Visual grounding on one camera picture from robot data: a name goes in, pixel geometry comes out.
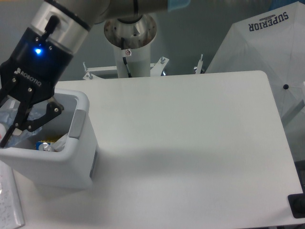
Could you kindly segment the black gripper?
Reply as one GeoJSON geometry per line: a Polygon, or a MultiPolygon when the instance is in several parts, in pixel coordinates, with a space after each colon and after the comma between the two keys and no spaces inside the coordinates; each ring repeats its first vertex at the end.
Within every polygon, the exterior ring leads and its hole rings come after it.
{"type": "Polygon", "coordinates": [[[42,35],[27,28],[9,59],[0,66],[0,105],[7,101],[8,96],[20,102],[13,124],[0,142],[1,147],[5,147],[16,128],[33,132],[64,110],[64,106],[53,97],[54,88],[73,56],[49,38],[59,24],[60,19],[51,16],[42,35]],[[30,119],[32,105],[45,100],[46,109],[30,119]]]}

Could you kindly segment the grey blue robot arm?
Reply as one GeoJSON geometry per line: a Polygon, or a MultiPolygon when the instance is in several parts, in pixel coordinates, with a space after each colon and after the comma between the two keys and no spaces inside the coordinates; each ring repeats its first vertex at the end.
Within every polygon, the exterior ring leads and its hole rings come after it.
{"type": "Polygon", "coordinates": [[[33,132],[62,113],[55,85],[93,25],[187,5],[187,0],[45,0],[0,66],[0,102],[11,97],[20,103],[0,146],[14,130],[33,132]]]}

